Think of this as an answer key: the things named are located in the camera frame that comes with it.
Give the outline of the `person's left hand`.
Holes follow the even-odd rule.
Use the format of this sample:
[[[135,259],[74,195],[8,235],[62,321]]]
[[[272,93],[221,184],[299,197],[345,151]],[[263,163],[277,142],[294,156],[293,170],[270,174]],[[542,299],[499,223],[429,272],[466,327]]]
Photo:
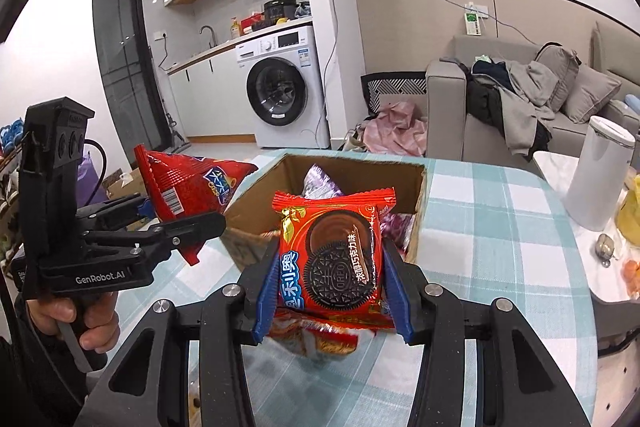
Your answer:
[[[117,298],[118,292],[110,291],[85,309],[82,321],[87,329],[79,338],[82,349],[106,353],[115,347],[120,334]],[[29,299],[26,305],[30,318],[44,335],[62,338],[58,323],[72,324],[76,320],[77,310],[70,298]]]

